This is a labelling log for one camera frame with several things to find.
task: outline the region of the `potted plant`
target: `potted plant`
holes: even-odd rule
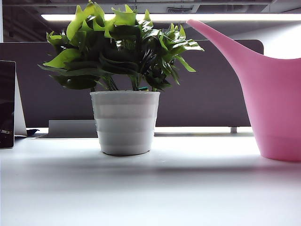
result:
[[[94,117],[101,150],[108,154],[131,155],[150,150],[158,109],[158,90],[170,87],[172,77],[179,84],[175,60],[195,72],[181,53],[203,49],[186,40],[182,26],[167,30],[153,28],[148,10],[143,20],[125,5],[125,12],[112,8],[107,19],[102,8],[91,1],[66,33],[47,33],[56,56],[40,65],[62,86],[91,89]],[[112,75],[127,76],[131,90],[119,90]],[[149,87],[141,87],[146,81]],[[99,85],[105,91],[96,92]]]

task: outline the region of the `white stand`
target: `white stand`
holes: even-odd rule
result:
[[[15,136],[27,136],[17,74],[15,79]]]

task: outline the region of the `watering can spout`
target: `watering can spout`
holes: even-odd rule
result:
[[[241,74],[239,73],[241,64],[244,64],[244,69],[248,70],[247,63],[251,62],[251,58],[262,56],[200,21],[190,19],[186,23],[208,38],[226,57],[238,75]]]

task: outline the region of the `ceiling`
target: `ceiling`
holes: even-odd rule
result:
[[[74,14],[84,0],[2,0],[4,41],[45,41],[45,32],[60,32],[67,22],[48,22],[41,14]],[[98,0],[105,12],[128,4],[150,13],[301,13],[301,0]],[[226,35],[275,26],[283,22],[212,22]],[[166,24],[155,24],[162,28]]]

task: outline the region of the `white table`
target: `white table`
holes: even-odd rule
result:
[[[2,226],[300,226],[301,163],[252,136],[155,137],[114,157],[97,139],[0,150]]]

